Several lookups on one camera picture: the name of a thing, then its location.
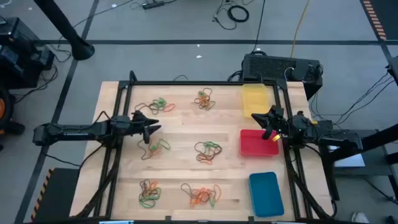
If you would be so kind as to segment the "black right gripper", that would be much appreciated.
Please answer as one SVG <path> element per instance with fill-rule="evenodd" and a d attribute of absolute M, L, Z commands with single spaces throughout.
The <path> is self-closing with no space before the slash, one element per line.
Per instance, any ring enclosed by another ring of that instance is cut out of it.
<path fill-rule="evenodd" d="M 268 114 L 252 113 L 251 117 L 261 128 L 265 128 L 262 139 L 269 139 L 273 130 L 283 136 L 290 136 L 290 124 L 284 118 L 284 109 L 280 106 L 272 105 Z"/>

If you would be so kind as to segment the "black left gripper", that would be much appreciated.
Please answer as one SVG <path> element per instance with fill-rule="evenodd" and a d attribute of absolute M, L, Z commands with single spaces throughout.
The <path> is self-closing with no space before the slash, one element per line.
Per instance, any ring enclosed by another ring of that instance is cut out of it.
<path fill-rule="evenodd" d="M 161 128 L 161 125 L 151 126 L 159 122 L 158 119 L 147 118 L 141 111 L 135 110 L 132 113 L 133 133 L 142 134 L 146 144 L 150 143 L 150 136 Z"/>

